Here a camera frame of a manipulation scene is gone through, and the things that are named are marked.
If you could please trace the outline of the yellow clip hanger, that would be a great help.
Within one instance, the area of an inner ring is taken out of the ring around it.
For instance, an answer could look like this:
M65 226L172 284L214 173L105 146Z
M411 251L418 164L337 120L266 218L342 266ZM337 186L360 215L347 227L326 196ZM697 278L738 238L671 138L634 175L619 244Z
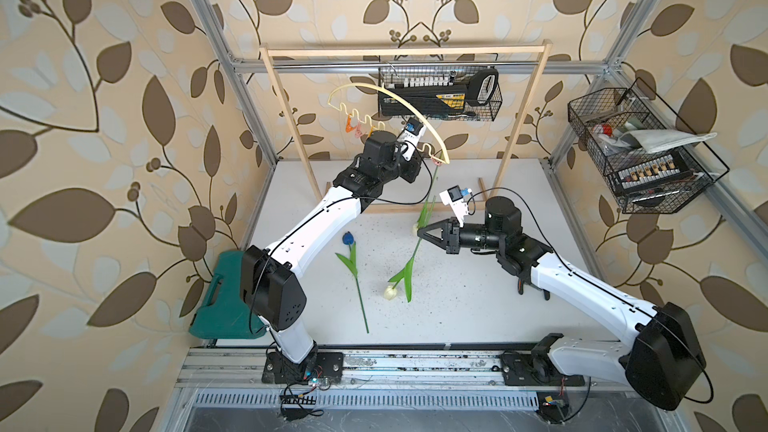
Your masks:
M363 88L363 89L369 89L371 91L380 92L380 93L383 93L385 96L388 96L389 98L393 99L395 102L399 103L401 106L405 107L408 111L412 113L413 116L417 117L419 120L423 122L427 131L433 136L433 138L437 141L437 144L439 145L439 148L436 149L430 144L425 144L424 146L419 146L417 150L419 152L427 152L429 157L434 156L439 159L442 159L445 162L444 165L448 165L451 163L449 151L443 138L439 135L436 128L429 122L427 117L423 115L420 111L418 111L411 103L409 103L399 95L391 92L390 90L384 87L381 87L375 84L363 83L363 82L352 82L349 84L344 84L336 87L329 94L329 97L327 99L327 105L332 107L336 111L343 113L348 118L353 118L359 124L366 124L369 129L369 134L372 134L374 131L385 130L386 124L383 121L375 120L371 115L361 115L359 110L356 108L352 108L351 110L348 110L347 105L343 101L339 102L338 104L335 104L332 101L336 93L348 88Z

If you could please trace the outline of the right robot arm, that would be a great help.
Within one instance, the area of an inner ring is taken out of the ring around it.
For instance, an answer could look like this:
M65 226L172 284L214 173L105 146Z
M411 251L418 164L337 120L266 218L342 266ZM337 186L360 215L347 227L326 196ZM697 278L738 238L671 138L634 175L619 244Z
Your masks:
M538 344L546 366L566 376L627 385L667 411L687 400L706 374L706 360L683 308L638 299L573 266L544 239L524 232L521 211L506 197L490 198L483 221L469 223L464 200L452 192L444 196L453 216L419 228L420 239L448 254L463 249L492 253L504 271L561 298L614 337L594 341L550 334Z

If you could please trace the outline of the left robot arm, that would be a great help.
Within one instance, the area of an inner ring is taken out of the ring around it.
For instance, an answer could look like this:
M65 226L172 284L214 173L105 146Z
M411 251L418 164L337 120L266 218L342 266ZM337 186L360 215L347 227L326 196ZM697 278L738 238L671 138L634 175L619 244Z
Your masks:
M317 343L301 321L307 303L301 277L334 236L381 199L387 183L416 180L426 164L419 141L407 131L373 132L302 221L266 248L252 244L244 252L240 296L273 337L287 384L307 381L316 367Z

